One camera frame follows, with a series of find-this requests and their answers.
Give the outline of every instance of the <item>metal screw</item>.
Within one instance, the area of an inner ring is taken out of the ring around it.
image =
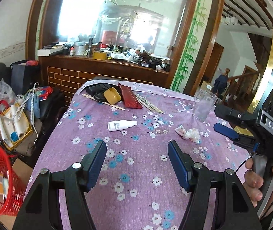
[[[234,171],[232,169],[226,169],[226,173],[228,175],[233,175],[234,174]]]
[[[194,167],[197,169],[201,169],[202,168],[202,164],[201,163],[195,163]]]
[[[78,169],[78,168],[80,168],[81,167],[81,163],[74,163],[73,164],[73,168],[74,169]]]
[[[46,169],[46,168],[43,168],[43,169],[40,170],[40,173],[42,175],[45,175],[47,172],[48,172],[48,169]]]

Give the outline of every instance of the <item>red package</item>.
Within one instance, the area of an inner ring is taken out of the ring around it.
[[[120,83],[118,84],[122,91],[122,96],[124,99],[124,104],[125,107],[127,108],[134,108],[134,109],[142,109],[142,105],[138,102],[136,96],[131,90],[131,87],[121,85]]]

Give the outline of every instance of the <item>yellow tape roll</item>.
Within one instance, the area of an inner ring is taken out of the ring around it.
[[[107,53],[105,53],[105,52],[94,52],[93,53],[93,59],[94,60],[106,60],[107,59]]]

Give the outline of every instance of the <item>cardboard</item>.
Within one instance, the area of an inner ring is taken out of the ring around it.
[[[21,181],[27,186],[33,169],[20,159],[16,159],[12,166],[12,169]],[[0,222],[5,226],[7,230],[12,230],[16,216],[0,215]]]
[[[212,89],[212,86],[209,83],[207,83],[206,81],[203,81],[203,83],[201,84],[200,89],[202,89],[203,91],[210,92],[211,89]]]

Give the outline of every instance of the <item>clear glass pitcher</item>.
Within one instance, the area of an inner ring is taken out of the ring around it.
[[[194,96],[193,116],[203,122],[217,101],[217,96],[209,91],[199,90]]]

